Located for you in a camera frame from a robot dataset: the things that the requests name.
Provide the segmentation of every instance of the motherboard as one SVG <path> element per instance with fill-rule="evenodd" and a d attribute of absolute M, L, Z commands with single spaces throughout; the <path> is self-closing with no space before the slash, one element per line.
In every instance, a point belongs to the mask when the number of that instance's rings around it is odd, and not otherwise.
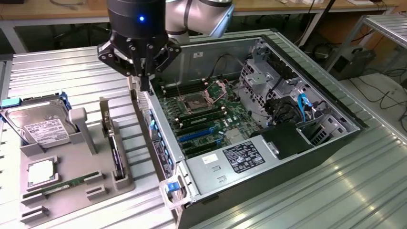
<path fill-rule="evenodd" d="M 158 101 L 186 158 L 249 138 L 258 125 L 226 80 L 161 87 Z"/>

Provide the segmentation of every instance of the black chair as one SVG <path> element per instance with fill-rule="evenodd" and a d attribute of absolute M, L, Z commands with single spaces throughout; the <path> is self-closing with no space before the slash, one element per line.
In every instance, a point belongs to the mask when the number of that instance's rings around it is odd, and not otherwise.
<path fill-rule="evenodd" d="M 62 39 L 64 38 L 81 32 L 82 30 L 85 30 L 85 32 L 86 32 L 88 46 L 96 45 L 96 44 L 92 44 L 93 31 L 100 31 L 106 34 L 109 34 L 109 31 L 110 31 L 109 23 L 106 25 L 106 28 L 101 27 L 100 24 L 101 23 L 88 23 L 88 24 L 80 24 L 80 25 L 69 24 L 69 26 L 70 26 L 69 31 L 66 31 L 65 33 L 61 33 L 61 34 L 56 33 L 54 25 L 49 25 L 49 30 L 50 30 L 53 41 L 54 41 L 53 42 L 54 49 L 62 48 L 62 46 L 64 46 Z"/>

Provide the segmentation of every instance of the warning label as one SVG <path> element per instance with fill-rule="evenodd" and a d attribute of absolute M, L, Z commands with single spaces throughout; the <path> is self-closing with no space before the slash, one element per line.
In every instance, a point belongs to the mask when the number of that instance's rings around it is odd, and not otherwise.
<path fill-rule="evenodd" d="M 222 150 L 222 153 L 236 173 L 241 173 L 264 163 L 250 141 Z"/>
<path fill-rule="evenodd" d="M 58 118 L 39 123 L 25 125 L 23 128 L 26 129 L 31 138 L 39 145 L 68 138 L 66 130 Z"/>

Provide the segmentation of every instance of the blue latch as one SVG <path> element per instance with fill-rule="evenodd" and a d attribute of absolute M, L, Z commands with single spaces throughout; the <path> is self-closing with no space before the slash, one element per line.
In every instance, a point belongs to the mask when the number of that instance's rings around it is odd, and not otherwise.
<path fill-rule="evenodd" d="M 174 191 L 178 191 L 178 189 L 180 189 L 177 182 L 166 184 L 166 187 L 168 187 L 166 193 L 172 193 Z"/>
<path fill-rule="evenodd" d="M 298 99 L 297 99 L 297 103 L 298 103 L 298 110 L 300 110 L 300 113 L 302 115 L 302 121 L 305 122 L 306 119 L 305 119 L 305 112 L 304 112 L 304 106 L 302 106 L 302 103 L 312 107 L 312 104 L 309 103 L 309 100 L 306 98 L 306 95 L 304 93 L 298 94 Z"/>
<path fill-rule="evenodd" d="M 21 99 L 19 98 L 13 98 L 13 99 L 3 99 L 1 101 L 1 108 L 7 108 L 11 106 L 18 106 L 21 103 Z"/>
<path fill-rule="evenodd" d="M 153 125 L 154 125 L 154 120 L 152 119 L 150 123 L 149 123 L 149 129 L 153 130 Z"/>

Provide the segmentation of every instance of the robotic arm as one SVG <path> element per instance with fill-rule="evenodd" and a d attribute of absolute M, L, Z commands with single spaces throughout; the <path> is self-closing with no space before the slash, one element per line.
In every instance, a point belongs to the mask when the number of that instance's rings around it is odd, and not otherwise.
<path fill-rule="evenodd" d="M 166 33 L 178 42 L 185 41 L 188 29 L 220 37 L 232 10 L 230 0 L 108 0 L 112 31 L 109 41 L 97 47 L 97 57 L 121 75 L 134 76 L 140 90 L 148 91 L 154 72 L 181 51 Z"/>

